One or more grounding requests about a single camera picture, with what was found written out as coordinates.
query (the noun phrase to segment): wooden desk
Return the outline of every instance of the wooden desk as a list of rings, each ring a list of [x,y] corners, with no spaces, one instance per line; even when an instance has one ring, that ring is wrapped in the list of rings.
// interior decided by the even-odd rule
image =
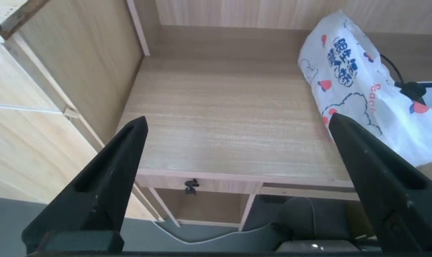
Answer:
[[[146,117],[136,182],[177,226],[241,230],[256,194],[358,200],[297,64],[308,33],[161,27],[119,128]],[[391,59],[410,46],[392,49],[387,41],[432,49],[432,40],[422,43],[432,36],[373,38]],[[427,54],[417,58],[432,58]],[[423,71],[415,65],[408,76],[421,80]],[[194,178],[196,196],[184,194],[184,183]]]

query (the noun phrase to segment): black wire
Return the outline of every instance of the black wire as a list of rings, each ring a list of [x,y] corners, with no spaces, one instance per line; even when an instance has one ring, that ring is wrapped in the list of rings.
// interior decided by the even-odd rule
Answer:
[[[383,54],[381,54],[381,57],[384,58],[384,60],[386,60],[388,62],[388,64],[390,64],[392,66],[392,68],[395,70],[396,74],[398,75],[398,77],[401,81],[401,84],[404,86],[405,84],[404,84],[403,77],[401,76],[400,71],[396,68],[395,64],[393,64],[393,62],[389,58],[385,57]]]

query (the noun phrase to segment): wood grain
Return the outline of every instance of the wood grain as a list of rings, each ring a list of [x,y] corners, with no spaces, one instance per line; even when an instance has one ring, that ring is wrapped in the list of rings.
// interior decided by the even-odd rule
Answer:
[[[142,57],[126,3],[53,0],[19,31],[75,111],[107,143]]]
[[[143,187],[177,189],[184,192],[185,182],[194,178],[173,176],[137,175],[136,182]],[[262,183],[251,181],[227,181],[209,178],[197,178],[199,186],[197,191],[221,193],[258,193]]]
[[[241,222],[241,194],[198,192],[186,195],[171,189],[156,189],[178,222],[210,226],[235,226]]]
[[[349,180],[296,61],[145,59],[121,124],[142,115],[139,173]]]
[[[58,111],[57,106],[0,44],[0,106]]]
[[[280,188],[264,186],[260,194],[273,196],[294,196],[323,199],[339,199],[347,201],[360,201],[356,192],[326,191],[323,189],[301,189],[301,188]]]
[[[149,56],[149,49],[154,46],[161,28],[156,2],[150,0],[127,0],[127,4],[144,55]]]
[[[161,207],[165,210],[168,217],[173,221],[177,227],[181,227],[178,220],[174,216],[174,211],[179,209],[181,205],[181,198],[175,191],[165,189],[149,188],[152,195],[159,202]]]
[[[241,195],[241,200],[239,203],[239,212],[241,214],[241,222],[238,227],[238,231],[242,231],[244,228],[244,225],[246,224],[247,217],[249,216],[249,213],[251,212],[253,201],[256,198],[256,194],[249,194],[249,195]]]
[[[142,188],[135,183],[131,192],[154,217],[155,221],[164,221],[168,216],[149,188]]]
[[[0,109],[0,182],[28,195],[0,197],[48,203],[95,153],[63,114]]]
[[[7,40],[27,22],[48,0],[1,0],[0,43]]]
[[[156,0],[156,5],[162,25],[313,29],[343,9],[367,32],[432,34],[432,0]]]
[[[138,174],[351,188],[296,64],[307,33],[163,26],[119,123],[148,120]],[[373,35],[407,79],[432,79],[432,35]]]
[[[164,59],[288,61],[296,63],[309,31],[162,26],[151,55]],[[432,81],[432,35],[368,34],[404,79]],[[393,69],[391,75],[396,79]]]

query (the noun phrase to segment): plastic bag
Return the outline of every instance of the plastic bag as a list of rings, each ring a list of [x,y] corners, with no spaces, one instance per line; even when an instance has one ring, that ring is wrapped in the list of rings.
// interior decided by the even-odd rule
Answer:
[[[432,109],[400,93],[376,47],[342,11],[319,22],[298,65],[327,129],[338,112],[412,165],[432,162]]]

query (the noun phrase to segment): black drawer handle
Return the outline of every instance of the black drawer handle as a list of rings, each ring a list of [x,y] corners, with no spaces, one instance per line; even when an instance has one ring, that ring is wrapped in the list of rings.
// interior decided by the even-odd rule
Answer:
[[[185,194],[193,194],[193,195],[196,195],[196,189],[195,188],[200,186],[200,184],[196,180],[196,178],[194,178],[191,181],[186,181],[184,183],[184,185],[186,186],[186,189],[184,189],[184,193]]]

